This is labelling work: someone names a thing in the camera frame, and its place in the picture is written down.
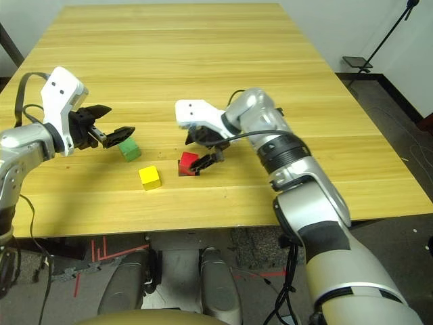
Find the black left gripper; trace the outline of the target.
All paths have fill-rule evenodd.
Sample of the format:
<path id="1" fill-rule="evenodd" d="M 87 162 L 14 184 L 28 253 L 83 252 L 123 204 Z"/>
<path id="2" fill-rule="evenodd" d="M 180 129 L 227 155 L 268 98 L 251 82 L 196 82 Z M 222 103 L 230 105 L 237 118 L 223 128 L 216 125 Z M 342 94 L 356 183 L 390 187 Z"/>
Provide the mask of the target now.
<path id="1" fill-rule="evenodd" d="M 96 148 L 98 143 L 103 144 L 103 148 L 111 148 L 122 143 L 134 133 L 135 127 L 121 127 L 108 135 L 97 129 L 94 125 L 95 121 L 111 110 L 111 107 L 97 104 L 69 113 L 69 130 L 75 148 L 79 150 Z"/>

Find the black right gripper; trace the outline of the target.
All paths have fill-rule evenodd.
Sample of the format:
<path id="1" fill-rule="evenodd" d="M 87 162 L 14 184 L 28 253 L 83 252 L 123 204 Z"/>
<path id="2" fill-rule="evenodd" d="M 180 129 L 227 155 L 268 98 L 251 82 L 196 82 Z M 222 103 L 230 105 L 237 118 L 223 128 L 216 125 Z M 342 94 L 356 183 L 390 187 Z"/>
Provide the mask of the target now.
<path id="1" fill-rule="evenodd" d="M 225 150 L 230 146 L 229 142 L 222 142 L 220 144 L 210 145 L 210 142 L 218 142 L 222 141 L 223 137 L 209 129 L 208 127 L 197 127 L 192 126 L 189 128 L 189 133 L 187 134 L 187 138 L 185 140 L 185 145 L 189 145 L 192 143 L 199 144 L 201 146 L 205 146 L 208 149 L 218 149 Z M 202 170 L 208 168 L 210 165 L 214 163 L 219 163 L 224 161 L 224 156 L 222 152 L 214 152 L 212 154 L 206 154 L 202 158 L 199 158 L 191 163 L 189 170 Z"/>

